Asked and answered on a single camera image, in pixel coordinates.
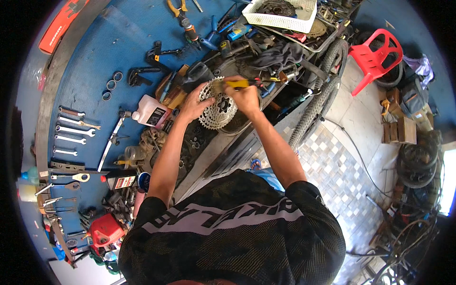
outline checkered tile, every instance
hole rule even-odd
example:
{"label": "checkered tile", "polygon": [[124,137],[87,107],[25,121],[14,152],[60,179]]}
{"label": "checkered tile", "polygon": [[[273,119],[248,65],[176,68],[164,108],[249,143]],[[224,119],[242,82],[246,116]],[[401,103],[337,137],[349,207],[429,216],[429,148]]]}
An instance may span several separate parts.
{"label": "checkered tile", "polygon": [[[287,140],[294,127],[295,124],[287,127],[282,132],[282,137]],[[323,201],[341,225],[347,250],[367,252],[368,243],[383,217],[378,207],[373,205],[366,195],[378,204],[382,204],[383,200],[364,169],[323,125],[317,128],[298,151],[309,182],[319,188]],[[255,154],[255,158],[262,161],[263,167],[269,167],[263,149]],[[355,261],[356,259],[348,256],[345,258],[334,284],[346,284],[360,272],[359,264]]]}

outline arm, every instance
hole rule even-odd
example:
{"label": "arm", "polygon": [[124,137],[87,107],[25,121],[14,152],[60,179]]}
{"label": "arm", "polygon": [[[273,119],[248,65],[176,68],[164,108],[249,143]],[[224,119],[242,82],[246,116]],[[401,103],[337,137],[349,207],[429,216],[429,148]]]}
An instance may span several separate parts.
{"label": "arm", "polygon": [[170,203],[176,186],[185,130],[188,124],[198,118],[206,107],[215,102],[214,98],[199,101],[199,93],[204,84],[202,83],[187,96],[150,174],[149,191],[146,197],[160,198],[166,207]]}
{"label": "arm", "polygon": [[[228,77],[225,80],[242,80],[240,76]],[[286,189],[295,181],[307,181],[301,163],[286,141],[277,133],[263,112],[259,109],[257,88],[249,86],[235,91],[225,85],[225,93],[233,98],[247,118],[252,121],[263,144],[274,174]]]}

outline bag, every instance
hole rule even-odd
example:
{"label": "bag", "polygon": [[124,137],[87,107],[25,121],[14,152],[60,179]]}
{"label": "bag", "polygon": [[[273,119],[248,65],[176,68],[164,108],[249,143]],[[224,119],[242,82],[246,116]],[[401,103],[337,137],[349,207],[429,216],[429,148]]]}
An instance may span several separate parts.
{"label": "bag", "polygon": [[406,85],[402,90],[402,103],[400,107],[407,117],[420,111],[429,101],[428,89],[422,89],[418,76],[415,80]]}

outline white plastic basket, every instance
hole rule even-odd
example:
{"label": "white plastic basket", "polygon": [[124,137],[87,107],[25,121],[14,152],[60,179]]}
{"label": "white plastic basket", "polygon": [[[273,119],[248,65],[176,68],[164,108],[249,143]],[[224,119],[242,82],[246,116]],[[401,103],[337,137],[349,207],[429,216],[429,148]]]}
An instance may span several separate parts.
{"label": "white plastic basket", "polygon": [[296,9],[298,19],[255,13],[265,1],[266,0],[253,0],[251,4],[248,4],[247,7],[242,10],[242,14],[249,24],[290,29],[301,33],[308,33],[311,31],[316,15],[316,0],[287,0],[295,7],[302,7],[302,10]]}

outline flip-flop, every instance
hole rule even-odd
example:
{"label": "flip-flop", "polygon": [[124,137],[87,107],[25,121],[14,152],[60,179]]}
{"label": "flip-flop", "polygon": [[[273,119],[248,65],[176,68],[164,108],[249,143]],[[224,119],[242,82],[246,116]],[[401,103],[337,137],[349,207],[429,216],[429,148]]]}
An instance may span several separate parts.
{"label": "flip-flop", "polygon": [[252,170],[261,170],[263,167],[261,166],[261,161],[258,158],[255,158],[252,160],[252,163],[250,164],[250,169]]}

